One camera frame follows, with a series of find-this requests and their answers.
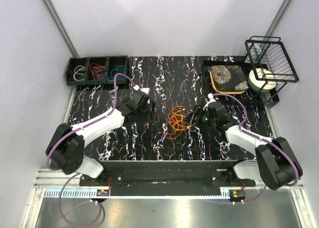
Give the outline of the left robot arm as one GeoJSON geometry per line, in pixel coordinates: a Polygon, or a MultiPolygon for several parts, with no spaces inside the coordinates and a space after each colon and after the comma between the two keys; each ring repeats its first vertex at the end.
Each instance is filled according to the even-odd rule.
{"type": "Polygon", "coordinates": [[[108,174],[98,160],[84,155],[84,149],[107,132],[128,123],[151,120],[156,105],[149,93],[149,88],[140,89],[135,85],[129,99],[116,103],[101,115],[72,126],[60,124],[45,151],[47,168],[61,170],[66,175],[87,175],[95,185],[104,185],[108,174]]]}

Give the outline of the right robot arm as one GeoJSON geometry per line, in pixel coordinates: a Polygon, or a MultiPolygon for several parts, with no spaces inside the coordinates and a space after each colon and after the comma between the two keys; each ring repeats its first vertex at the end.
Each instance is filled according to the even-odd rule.
{"type": "Polygon", "coordinates": [[[183,122],[198,128],[207,128],[222,140],[255,156],[255,160],[239,161],[230,169],[226,180],[231,186],[238,186],[244,180],[255,180],[275,191],[283,186],[296,185],[303,174],[285,138],[261,136],[239,126],[228,118],[220,102],[195,106],[183,122]]]}

